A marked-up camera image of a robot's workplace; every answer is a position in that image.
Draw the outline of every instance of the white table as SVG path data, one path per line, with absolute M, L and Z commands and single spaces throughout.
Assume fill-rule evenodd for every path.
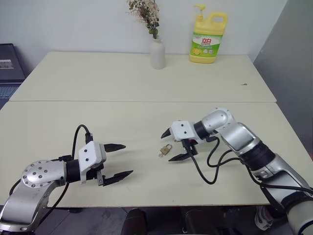
M 124 180 L 98 187 L 96 180 L 70 185 L 60 207 L 135 207 L 178 205 L 247 205 L 268 203 L 243 165 L 231 162 L 221 167 L 216 184 L 207 185 L 191 160 L 169 163 L 183 152 L 180 143 L 161 134 L 174 120 L 198 121 L 216 106 L 229 108 L 237 121 L 245 123 L 272 151 L 277 152 L 310 185 L 312 162 L 298 137 L 275 103 L 172 103 L 172 102 L 8 102 L 0 112 L 0 204 L 23 168 L 32 161 L 71 153 L 78 124 L 84 123 L 94 139 L 122 143 L 126 149 L 108 153 L 104 173 L 134 170 Z M 77 149 L 83 146 L 83 132 Z M 161 146 L 173 150 L 159 158 Z M 196 156 L 204 174 L 212 179 L 214 169 L 205 166 L 214 143 L 198 145 Z M 212 158 L 227 150 L 222 144 Z M 63 188 L 55 190 L 50 205 Z
M 276 101 L 246 55 L 220 55 L 213 64 L 166 55 L 166 63 L 155 70 L 148 54 L 50 52 L 10 100 Z

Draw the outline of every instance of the dish soap bottle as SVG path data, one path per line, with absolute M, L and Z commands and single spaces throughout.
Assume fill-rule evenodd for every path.
M 203 20 L 202 11 L 205 9 L 205 5 L 196 4 L 194 6 L 199 8 L 200 14 L 196 18 L 189 58 L 196 63 L 213 63 L 227 24 L 227 14 L 212 12 Z M 222 21 L 215 21 L 217 18 L 221 18 Z

